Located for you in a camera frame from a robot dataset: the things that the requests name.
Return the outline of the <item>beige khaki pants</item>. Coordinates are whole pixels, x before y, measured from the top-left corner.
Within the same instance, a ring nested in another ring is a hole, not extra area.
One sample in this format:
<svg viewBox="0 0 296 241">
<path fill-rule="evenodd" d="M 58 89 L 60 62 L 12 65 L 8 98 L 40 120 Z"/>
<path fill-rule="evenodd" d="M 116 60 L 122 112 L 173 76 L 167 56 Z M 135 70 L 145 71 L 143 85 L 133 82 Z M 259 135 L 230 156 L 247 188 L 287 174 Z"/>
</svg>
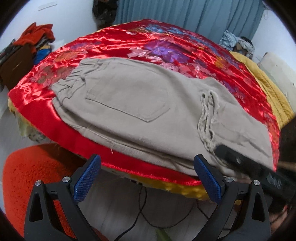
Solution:
<svg viewBox="0 0 296 241">
<path fill-rule="evenodd" d="M 132 59 L 86 58 L 51 89 L 62 121 L 125 155 L 194 176 L 201 154 L 223 174 L 243 178 L 215 155 L 223 144 L 273 168 L 266 125 L 214 78 Z"/>
</svg>

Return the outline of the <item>orange fleece trousers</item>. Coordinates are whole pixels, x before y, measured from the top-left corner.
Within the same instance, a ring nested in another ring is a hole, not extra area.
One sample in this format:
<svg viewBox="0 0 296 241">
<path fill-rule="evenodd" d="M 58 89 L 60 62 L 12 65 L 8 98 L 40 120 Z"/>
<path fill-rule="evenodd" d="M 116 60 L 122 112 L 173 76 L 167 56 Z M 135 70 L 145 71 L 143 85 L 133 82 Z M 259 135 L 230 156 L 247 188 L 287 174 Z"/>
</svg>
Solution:
<svg viewBox="0 0 296 241">
<path fill-rule="evenodd" d="M 54 144 L 42 144 L 17 150 L 8 156 L 3 170 L 4 208 L 1 220 L 3 240 L 25 240 L 24 228 L 32 188 L 37 180 L 45 184 L 71 177 L 87 160 Z M 75 238 L 58 201 L 54 201 L 57 214 L 67 235 Z M 105 236 L 96 228 L 96 234 Z"/>
</svg>

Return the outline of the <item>yellow dotted fleece blanket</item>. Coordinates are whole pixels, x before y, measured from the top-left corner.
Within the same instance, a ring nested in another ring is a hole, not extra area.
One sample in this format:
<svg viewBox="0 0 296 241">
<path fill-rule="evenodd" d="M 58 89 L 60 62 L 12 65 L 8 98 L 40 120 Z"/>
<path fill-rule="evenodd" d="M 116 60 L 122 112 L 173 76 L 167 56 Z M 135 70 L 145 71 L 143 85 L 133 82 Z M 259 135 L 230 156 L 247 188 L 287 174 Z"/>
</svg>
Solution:
<svg viewBox="0 0 296 241">
<path fill-rule="evenodd" d="M 102 166 L 107 171 L 131 178 L 152 188 L 167 190 L 185 197 L 207 200 L 208 195 L 201 182 L 187 174 L 178 173 L 165 167 L 156 166 L 124 154 L 115 152 L 85 137 L 66 125 L 58 117 L 52 106 L 54 93 L 51 85 L 65 79 L 84 58 L 125 57 L 160 64 L 189 77 L 216 77 L 225 72 L 227 61 L 233 61 L 250 77 L 249 81 L 237 78 L 234 81 L 223 79 L 222 83 L 247 106 L 250 97 L 258 91 L 264 95 L 262 104 L 266 107 L 264 116 L 274 158 L 279 158 L 278 144 L 280 129 L 293 117 L 293 110 L 287 98 L 257 64 L 241 54 L 228 52 L 225 58 L 214 56 L 210 60 L 191 58 L 184 64 L 179 60 L 166 61 L 154 54 L 137 54 L 132 50 L 101 52 L 92 50 L 60 49 L 51 53 L 25 75 L 8 93 L 8 107 L 13 114 L 20 114 L 37 130 L 61 147 L 88 158 L 93 153 L 100 154 Z"/>
</svg>

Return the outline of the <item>black white floral bedsheet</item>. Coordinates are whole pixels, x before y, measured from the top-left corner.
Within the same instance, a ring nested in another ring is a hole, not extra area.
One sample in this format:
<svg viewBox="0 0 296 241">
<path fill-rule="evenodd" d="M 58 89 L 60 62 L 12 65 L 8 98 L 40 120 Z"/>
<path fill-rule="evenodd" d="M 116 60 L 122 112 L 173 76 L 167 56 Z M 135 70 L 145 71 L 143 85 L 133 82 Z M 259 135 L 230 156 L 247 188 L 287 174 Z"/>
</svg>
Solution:
<svg viewBox="0 0 296 241">
<path fill-rule="evenodd" d="M 27 119 L 22 115 L 16 114 L 16 121 L 18 123 L 18 128 L 20 135 L 24 138 L 29 138 L 33 142 L 41 143 L 47 141 L 48 138 L 37 130 Z"/>
</svg>

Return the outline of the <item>striped clothes pile by curtain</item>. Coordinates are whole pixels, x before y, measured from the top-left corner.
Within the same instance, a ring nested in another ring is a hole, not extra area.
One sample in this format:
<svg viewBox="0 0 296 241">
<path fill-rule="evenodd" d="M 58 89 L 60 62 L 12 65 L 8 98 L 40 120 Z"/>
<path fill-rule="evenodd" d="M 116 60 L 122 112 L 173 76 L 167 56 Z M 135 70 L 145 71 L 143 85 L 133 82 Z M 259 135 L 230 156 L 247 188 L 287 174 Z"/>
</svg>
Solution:
<svg viewBox="0 0 296 241">
<path fill-rule="evenodd" d="M 237 52 L 252 59 L 255 47 L 247 37 L 237 37 L 229 30 L 225 30 L 218 45 L 228 51 Z"/>
</svg>

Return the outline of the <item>blue garment on box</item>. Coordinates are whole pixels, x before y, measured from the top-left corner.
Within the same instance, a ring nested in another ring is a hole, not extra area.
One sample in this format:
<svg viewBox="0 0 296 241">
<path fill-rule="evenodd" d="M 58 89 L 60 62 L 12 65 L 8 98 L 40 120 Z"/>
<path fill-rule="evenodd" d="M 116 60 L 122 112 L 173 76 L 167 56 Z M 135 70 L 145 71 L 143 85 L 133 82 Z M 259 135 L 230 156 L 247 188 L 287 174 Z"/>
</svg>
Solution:
<svg viewBox="0 0 296 241">
<path fill-rule="evenodd" d="M 47 49 L 39 49 L 34 57 L 33 64 L 37 65 L 40 63 L 44 58 L 46 58 L 52 52 L 51 48 Z"/>
</svg>

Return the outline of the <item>orange garment on box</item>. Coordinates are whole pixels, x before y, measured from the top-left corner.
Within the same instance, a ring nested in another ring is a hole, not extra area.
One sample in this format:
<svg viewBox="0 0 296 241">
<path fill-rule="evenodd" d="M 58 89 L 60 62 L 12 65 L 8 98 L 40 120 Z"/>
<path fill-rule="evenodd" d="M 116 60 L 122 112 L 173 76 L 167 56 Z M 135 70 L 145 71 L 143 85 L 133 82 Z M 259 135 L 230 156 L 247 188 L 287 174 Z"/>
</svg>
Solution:
<svg viewBox="0 0 296 241">
<path fill-rule="evenodd" d="M 13 45 L 28 45 L 32 54 L 36 53 L 36 45 L 45 37 L 50 43 L 55 41 L 52 24 L 37 25 L 36 22 L 27 27 Z"/>
</svg>

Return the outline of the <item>blue pleated curtain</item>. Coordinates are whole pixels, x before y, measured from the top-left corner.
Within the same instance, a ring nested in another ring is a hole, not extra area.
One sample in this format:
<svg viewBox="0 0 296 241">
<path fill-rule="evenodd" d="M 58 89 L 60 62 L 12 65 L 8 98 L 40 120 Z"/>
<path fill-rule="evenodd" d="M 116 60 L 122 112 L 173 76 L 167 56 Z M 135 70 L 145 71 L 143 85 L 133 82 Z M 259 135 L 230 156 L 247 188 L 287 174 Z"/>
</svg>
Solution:
<svg viewBox="0 0 296 241">
<path fill-rule="evenodd" d="M 115 24 L 152 19 L 198 33 L 218 43 L 228 30 L 252 39 L 264 11 L 262 1 L 118 1 Z"/>
</svg>

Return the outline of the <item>red floral satin bedspread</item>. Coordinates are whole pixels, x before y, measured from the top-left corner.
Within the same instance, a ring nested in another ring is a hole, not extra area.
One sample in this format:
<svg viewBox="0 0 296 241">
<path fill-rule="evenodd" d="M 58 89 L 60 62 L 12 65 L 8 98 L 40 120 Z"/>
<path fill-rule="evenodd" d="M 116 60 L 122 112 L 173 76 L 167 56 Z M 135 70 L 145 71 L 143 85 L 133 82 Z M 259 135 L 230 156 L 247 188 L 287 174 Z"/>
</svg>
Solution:
<svg viewBox="0 0 296 241">
<path fill-rule="evenodd" d="M 193 184 L 203 155 L 223 174 L 224 144 L 265 167 L 279 129 L 256 78 L 232 54 L 179 27 L 141 20 L 80 37 L 50 54 L 9 92 L 37 130 L 107 168 Z"/>
</svg>

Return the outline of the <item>black clothes hanging on wall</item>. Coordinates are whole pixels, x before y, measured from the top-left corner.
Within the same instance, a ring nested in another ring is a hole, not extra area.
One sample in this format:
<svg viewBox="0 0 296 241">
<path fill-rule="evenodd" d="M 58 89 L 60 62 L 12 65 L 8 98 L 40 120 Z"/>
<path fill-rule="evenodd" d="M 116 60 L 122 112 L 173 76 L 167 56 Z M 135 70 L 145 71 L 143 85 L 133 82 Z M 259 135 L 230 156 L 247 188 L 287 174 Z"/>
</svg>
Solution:
<svg viewBox="0 0 296 241">
<path fill-rule="evenodd" d="M 97 30 L 112 26 L 116 18 L 117 8 L 117 0 L 93 1 L 92 13 Z"/>
</svg>

